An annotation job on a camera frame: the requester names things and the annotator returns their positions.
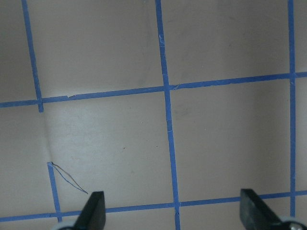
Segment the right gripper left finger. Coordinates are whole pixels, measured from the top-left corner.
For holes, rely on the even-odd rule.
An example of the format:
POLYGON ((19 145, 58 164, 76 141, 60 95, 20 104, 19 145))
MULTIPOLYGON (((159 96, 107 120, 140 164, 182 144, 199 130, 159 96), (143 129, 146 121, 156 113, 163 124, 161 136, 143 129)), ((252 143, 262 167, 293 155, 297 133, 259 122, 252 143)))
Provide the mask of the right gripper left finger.
POLYGON ((103 230, 106 224, 104 192, 92 192, 81 214, 73 225, 74 230, 103 230))

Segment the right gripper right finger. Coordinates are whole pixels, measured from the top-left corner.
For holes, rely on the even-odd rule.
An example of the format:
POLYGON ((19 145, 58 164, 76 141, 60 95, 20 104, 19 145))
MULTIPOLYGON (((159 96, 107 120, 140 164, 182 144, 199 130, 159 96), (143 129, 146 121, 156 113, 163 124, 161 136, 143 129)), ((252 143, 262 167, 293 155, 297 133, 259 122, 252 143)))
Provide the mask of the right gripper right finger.
POLYGON ((252 189, 240 190, 240 220, 246 230, 282 230, 283 222, 252 189))

